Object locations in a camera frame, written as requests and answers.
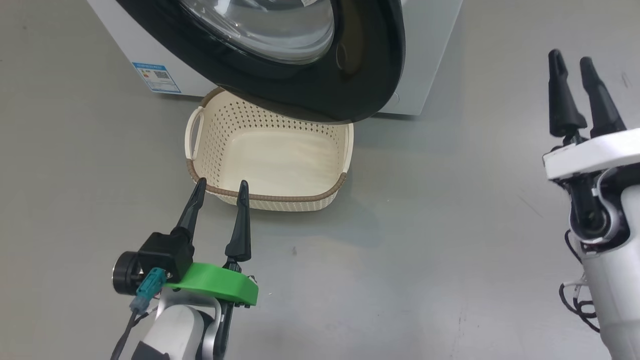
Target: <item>washing machine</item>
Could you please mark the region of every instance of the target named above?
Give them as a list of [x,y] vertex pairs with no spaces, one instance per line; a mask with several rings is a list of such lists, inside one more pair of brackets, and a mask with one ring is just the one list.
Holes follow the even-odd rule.
[[418,115],[462,0],[88,2],[153,92],[338,124]]

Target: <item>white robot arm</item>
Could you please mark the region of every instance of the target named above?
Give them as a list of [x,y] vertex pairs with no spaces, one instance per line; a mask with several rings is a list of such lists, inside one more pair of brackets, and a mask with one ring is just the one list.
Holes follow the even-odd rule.
[[[572,309],[594,330],[615,360],[640,360],[640,129],[627,130],[590,58],[580,61],[589,94],[591,139],[566,82],[558,50],[549,53],[550,133],[563,146],[544,155],[547,177],[571,197],[570,228],[577,241],[568,245],[584,267],[594,316]],[[588,321],[598,318],[598,329]]]

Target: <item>qr code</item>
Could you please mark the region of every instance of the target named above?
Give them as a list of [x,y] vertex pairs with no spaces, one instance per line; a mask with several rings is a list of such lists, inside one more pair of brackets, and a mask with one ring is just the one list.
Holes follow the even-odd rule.
[[169,74],[166,73],[166,71],[154,71],[156,73],[156,77],[158,79],[168,79],[169,78]]

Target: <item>cream basket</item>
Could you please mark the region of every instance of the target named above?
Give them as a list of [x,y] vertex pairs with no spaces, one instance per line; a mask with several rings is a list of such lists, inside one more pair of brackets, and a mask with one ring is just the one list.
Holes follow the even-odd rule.
[[191,114],[184,151],[193,180],[206,177],[207,192],[224,202],[236,203],[244,179],[253,209],[315,211],[347,178],[353,125],[290,119],[218,88]]

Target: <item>grey floor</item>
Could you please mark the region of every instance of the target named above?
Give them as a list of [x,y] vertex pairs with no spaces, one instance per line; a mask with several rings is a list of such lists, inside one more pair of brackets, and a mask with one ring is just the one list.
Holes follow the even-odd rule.
[[[423,114],[358,123],[329,208],[252,213],[260,299],[234,314],[228,358],[606,359],[557,297],[581,269],[541,166],[558,143],[546,56],[564,51],[588,112],[592,55],[640,126],[639,15],[637,0],[467,1]],[[179,216],[195,106],[149,92],[84,1],[0,2],[0,359],[108,357],[130,301],[111,267]],[[234,215],[206,199],[197,261],[224,262]]]

